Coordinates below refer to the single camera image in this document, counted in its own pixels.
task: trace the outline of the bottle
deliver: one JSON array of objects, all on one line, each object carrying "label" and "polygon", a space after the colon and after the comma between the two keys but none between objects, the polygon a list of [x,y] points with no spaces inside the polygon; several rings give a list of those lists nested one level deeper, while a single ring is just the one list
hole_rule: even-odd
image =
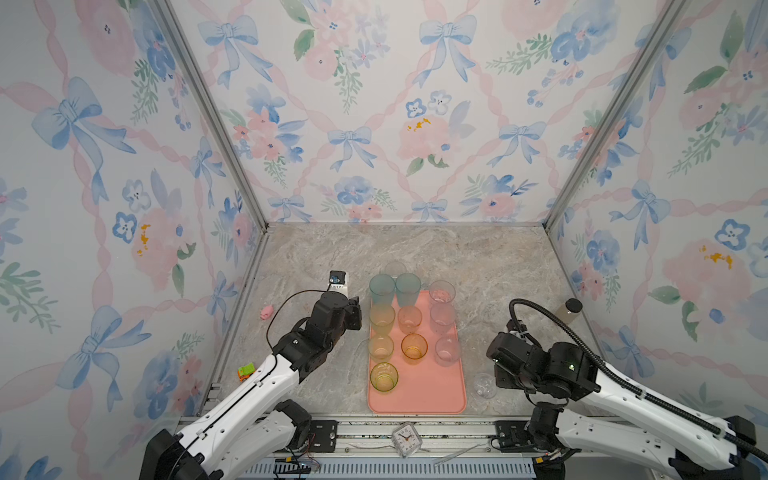
[{"label": "bottle", "polygon": [[583,307],[581,302],[575,298],[569,298],[568,300],[565,300],[565,303],[560,305],[560,308],[558,308],[558,311],[555,312],[554,315],[562,320],[564,324],[570,325],[571,322],[579,316]]}]

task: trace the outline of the pink tray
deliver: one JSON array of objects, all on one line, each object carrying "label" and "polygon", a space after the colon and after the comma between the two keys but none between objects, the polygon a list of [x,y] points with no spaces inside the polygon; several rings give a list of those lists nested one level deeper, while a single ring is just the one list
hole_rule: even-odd
[{"label": "pink tray", "polygon": [[[395,311],[399,311],[397,298],[392,301]],[[416,365],[409,365],[400,349],[405,333],[400,331],[395,318],[395,325],[389,336],[395,343],[395,352],[389,363],[397,368],[399,380],[390,392],[380,392],[368,381],[368,407],[380,415],[458,415],[467,406],[467,394],[464,387],[462,361],[449,367],[440,366],[435,361],[432,349],[440,335],[429,328],[429,292],[422,291],[416,306],[422,311],[422,324],[416,332],[423,336],[429,349],[426,356]],[[453,326],[449,336],[458,338]],[[368,372],[376,364],[369,357]]]}]

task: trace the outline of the floral wallpaper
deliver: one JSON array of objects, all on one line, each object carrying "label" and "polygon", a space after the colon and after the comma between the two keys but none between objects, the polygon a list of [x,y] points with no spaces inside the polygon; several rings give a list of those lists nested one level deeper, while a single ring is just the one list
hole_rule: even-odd
[{"label": "floral wallpaper", "polygon": [[350,223],[546,218],[664,6],[170,3],[268,219]]},{"label": "floral wallpaper", "polygon": [[0,18],[0,478],[136,478],[202,403],[258,229],[150,9]]},{"label": "floral wallpaper", "polygon": [[692,2],[551,230],[607,358],[696,409],[750,419],[763,448],[766,18],[766,0]]}]

